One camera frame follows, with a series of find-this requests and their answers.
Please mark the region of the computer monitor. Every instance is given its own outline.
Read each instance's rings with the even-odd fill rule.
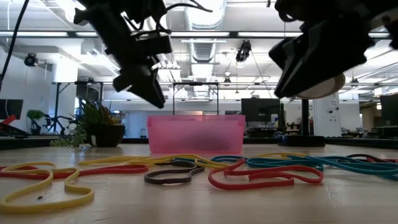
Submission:
[[[398,125],[398,94],[380,96],[381,116],[389,125]]]
[[[251,121],[271,121],[271,115],[280,113],[280,100],[278,99],[242,99],[242,114],[246,117],[246,122]]]
[[[24,100],[0,100],[0,119],[7,119],[11,115],[20,119],[23,104]]]

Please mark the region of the red object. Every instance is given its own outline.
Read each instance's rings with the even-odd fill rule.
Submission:
[[[15,117],[15,115],[11,115],[8,118],[4,119],[3,121],[1,121],[2,124],[11,124],[13,121],[15,121],[17,118]]]
[[[20,170],[32,170],[38,169],[37,167],[27,166],[21,167]],[[110,167],[101,167],[90,170],[81,170],[79,177],[85,175],[95,175],[95,174],[138,174],[147,172],[149,168],[145,165],[122,165],[122,166],[110,166]],[[62,173],[54,173],[54,179],[64,179],[69,177],[73,172],[62,172]],[[21,179],[31,179],[31,180],[44,180],[49,177],[48,174],[17,174],[12,172],[1,172],[0,177],[15,177]]]
[[[376,162],[374,159],[372,158],[366,158],[366,160],[368,162]],[[395,162],[398,163],[398,159],[383,159],[384,162]]]
[[[283,166],[283,167],[272,167],[265,169],[256,170],[242,170],[235,171],[236,168],[240,167],[246,162],[245,159],[240,159],[236,164],[229,167],[222,167],[213,169],[210,171],[208,180],[209,182],[219,189],[224,190],[247,190],[247,189],[258,189],[263,187],[281,187],[294,185],[294,178],[300,179],[309,184],[320,184],[323,180],[323,173],[311,167],[306,166]],[[282,171],[306,171],[316,174],[319,178],[311,179],[302,177],[299,175],[289,174]],[[262,183],[250,183],[250,184],[226,184],[216,180],[213,175],[218,172],[224,172],[224,175],[248,175],[249,180],[255,179],[270,179],[270,178],[285,178],[286,180],[275,181],[275,182],[262,182]]]

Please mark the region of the table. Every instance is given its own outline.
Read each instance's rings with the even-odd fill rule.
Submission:
[[[277,145],[245,145],[244,155],[268,152],[306,152],[313,156],[354,153],[398,158],[398,151],[364,147],[331,146],[318,149]],[[149,155],[148,145],[116,148],[42,147],[0,151],[0,166],[21,162],[51,161],[69,167],[78,161],[120,155]],[[78,178],[79,185],[95,190],[93,202],[75,208],[33,215],[0,214],[1,223],[396,223],[398,182],[370,175],[326,168],[323,185],[296,181],[293,187],[224,191],[207,181],[207,173],[194,176],[187,185],[159,186],[144,183],[143,174],[96,175]],[[228,180],[243,181],[242,178]],[[36,180],[0,178],[0,197]],[[26,195],[15,202],[40,203],[63,200],[63,180],[51,188]]]

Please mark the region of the flower pot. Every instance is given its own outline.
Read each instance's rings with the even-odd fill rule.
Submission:
[[[87,141],[93,147],[116,147],[124,132],[124,125],[91,125],[86,130]]]

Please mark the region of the pink container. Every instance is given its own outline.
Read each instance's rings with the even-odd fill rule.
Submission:
[[[243,115],[148,116],[152,153],[240,154]]]

